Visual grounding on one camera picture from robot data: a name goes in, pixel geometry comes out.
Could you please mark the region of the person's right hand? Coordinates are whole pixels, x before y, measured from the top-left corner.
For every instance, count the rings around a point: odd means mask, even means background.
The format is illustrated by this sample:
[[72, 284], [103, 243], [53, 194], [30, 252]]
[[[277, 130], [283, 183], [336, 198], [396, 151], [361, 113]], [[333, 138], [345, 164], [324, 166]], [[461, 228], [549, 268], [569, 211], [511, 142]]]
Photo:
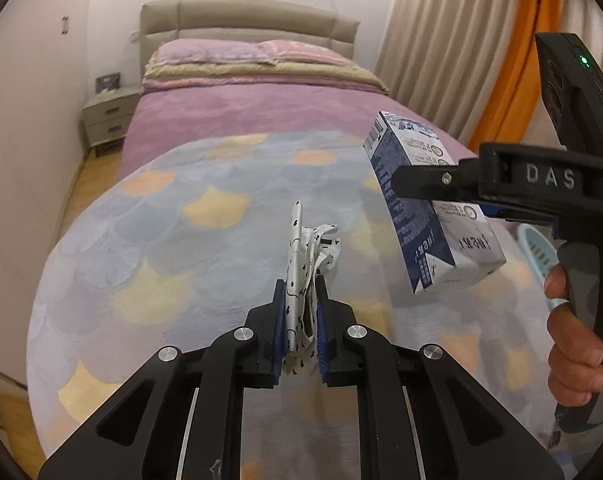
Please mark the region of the person's right hand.
[[603, 342], [571, 310], [567, 277], [558, 264], [544, 283], [545, 296], [559, 299], [547, 322], [553, 340], [548, 386], [564, 408], [581, 408], [603, 392]]

